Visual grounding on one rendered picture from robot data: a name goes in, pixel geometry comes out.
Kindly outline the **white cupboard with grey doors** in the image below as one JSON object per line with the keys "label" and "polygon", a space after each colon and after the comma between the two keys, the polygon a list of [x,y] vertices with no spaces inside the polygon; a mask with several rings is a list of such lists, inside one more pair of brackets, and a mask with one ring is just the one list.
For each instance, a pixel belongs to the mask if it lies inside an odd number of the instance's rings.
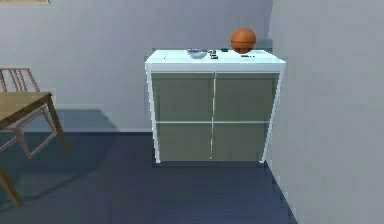
{"label": "white cupboard with grey doors", "polygon": [[265,50],[216,54],[157,50],[145,61],[158,164],[266,161],[286,62]]}

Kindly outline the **grey metal bowl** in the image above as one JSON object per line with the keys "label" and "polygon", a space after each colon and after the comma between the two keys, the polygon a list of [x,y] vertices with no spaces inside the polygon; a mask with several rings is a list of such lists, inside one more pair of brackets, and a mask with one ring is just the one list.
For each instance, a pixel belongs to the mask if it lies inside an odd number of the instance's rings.
{"label": "grey metal bowl", "polygon": [[188,49],[187,54],[192,59],[202,59],[208,54],[207,49]]}

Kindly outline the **orange basketball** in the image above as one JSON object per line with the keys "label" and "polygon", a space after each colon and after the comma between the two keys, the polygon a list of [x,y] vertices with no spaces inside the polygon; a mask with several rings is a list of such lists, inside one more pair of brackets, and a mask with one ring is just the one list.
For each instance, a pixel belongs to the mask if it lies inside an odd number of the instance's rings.
{"label": "orange basketball", "polygon": [[257,37],[250,28],[239,28],[231,36],[231,47],[239,54],[250,52],[256,45]]}

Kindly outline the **pale wooden chair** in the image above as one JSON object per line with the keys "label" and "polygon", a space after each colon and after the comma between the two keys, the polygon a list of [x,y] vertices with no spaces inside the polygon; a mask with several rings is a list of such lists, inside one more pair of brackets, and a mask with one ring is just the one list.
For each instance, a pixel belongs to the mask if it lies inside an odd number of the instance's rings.
{"label": "pale wooden chair", "polygon": [[[29,77],[29,80],[31,81],[34,90],[36,92],[40,91],[39,86],[29,68],[0,68],[0,84],[3,92],[8,91],[4,72],[7,72],[10,76],[14,88],[17,92],[28,91],[24,75],[27,75]],[[51,128],[52,133],[33,151],[30,151],[24,138],[24,127],[40,115],[44,116],[46,122]],[[34,111],[28,113],[26,116],[22,117],[21,119],[13,122],[10,126],[6,128],[6,131],[11,131],[14,136],[9,141],[0,146],[0,152],[5,151],[14,143],[18,142],[28,159],[34,158],[51,140],[53,140],[57,136],[57,131],[54,122],[49,114],[47,104],[40,106],[38,109],[35,109]]]}

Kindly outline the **brown wooden table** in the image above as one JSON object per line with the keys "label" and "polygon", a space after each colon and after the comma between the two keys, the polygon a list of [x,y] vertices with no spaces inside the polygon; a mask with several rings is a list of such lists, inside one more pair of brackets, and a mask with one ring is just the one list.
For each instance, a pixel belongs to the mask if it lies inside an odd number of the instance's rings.
{"label": "brown wooden table", "polygon": [[[50,92],[3,92],[0,93],[0,131],[9,127],[17,120],[25,117],[41,106],[47,105],[53,124],[60,139],[65,153],[70,153],[70,148],[64,136],[59,117],[53,104]],[[21,208],[23,201],[13,184],[8,178],[5,170],[0,164],[0,185],[6,192],[12,204]]]}

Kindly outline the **framed wall picture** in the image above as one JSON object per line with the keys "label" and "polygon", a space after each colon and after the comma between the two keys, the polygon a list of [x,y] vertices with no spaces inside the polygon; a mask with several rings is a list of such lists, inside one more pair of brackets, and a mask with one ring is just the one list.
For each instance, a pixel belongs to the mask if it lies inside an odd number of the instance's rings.
{"label": "framed wall picture", "polygon": [[45,5],[50,4],[50,0],[0,0],[0,5],[21,5],[21,4],[27,4],[27,5]]}

